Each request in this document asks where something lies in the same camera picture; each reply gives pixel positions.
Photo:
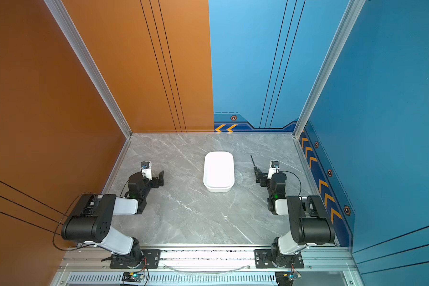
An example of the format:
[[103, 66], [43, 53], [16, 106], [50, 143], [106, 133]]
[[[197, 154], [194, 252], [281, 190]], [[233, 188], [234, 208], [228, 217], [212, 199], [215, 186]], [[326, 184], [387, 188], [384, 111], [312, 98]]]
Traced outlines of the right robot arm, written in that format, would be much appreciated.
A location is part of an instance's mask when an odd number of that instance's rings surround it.
[[286, 216], [290, 230], [276, 237], [269, 250], [255, 250], [256, 268], [304, 268], [302, 251], [319, 245], [334, 244], [336, 232], [318, 195], [286, 194], [287, 172], [272, 161], [269, 171], [254, 167], [256, 182], [268, 191], [268, 210], [277, 216]]

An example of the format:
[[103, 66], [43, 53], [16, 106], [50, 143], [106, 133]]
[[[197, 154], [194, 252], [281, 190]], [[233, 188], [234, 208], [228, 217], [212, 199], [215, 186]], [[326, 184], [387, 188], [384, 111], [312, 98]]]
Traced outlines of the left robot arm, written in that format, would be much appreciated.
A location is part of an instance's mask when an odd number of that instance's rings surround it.
[[66, 241], [99, 247], [110, 252], [105, 261], [112, 269], [156, 269], [160, 250], [142, 250], [139, 240], [123, 234], [112, 226], [114, 216], [141, 215], [147, 196], [155, 188], [164, 186], [164, 171], [150, 175], [148, 169], [131, 175], [124, 197], [115, 194], [82, 194], [61, 229]]

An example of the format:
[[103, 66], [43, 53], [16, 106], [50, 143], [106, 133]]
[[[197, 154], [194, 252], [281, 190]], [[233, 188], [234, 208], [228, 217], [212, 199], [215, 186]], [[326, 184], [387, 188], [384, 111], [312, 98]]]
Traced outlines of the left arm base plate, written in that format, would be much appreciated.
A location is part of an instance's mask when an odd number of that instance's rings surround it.
[[133, 251], [128, 255], [112, 255], [111, 269], [157, 269], [160, 262], [161, 250], [145, 249]]

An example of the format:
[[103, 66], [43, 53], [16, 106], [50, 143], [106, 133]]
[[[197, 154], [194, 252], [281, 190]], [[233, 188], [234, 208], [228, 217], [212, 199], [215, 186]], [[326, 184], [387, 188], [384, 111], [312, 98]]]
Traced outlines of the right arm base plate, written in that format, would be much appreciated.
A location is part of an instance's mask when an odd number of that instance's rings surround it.
[[297, 255], [282, 255], [281, 253], [273, 255], [271, 249], [255, 249], [254, 254], [257, 269], [303, 269], [305, 267], [300, 253]]

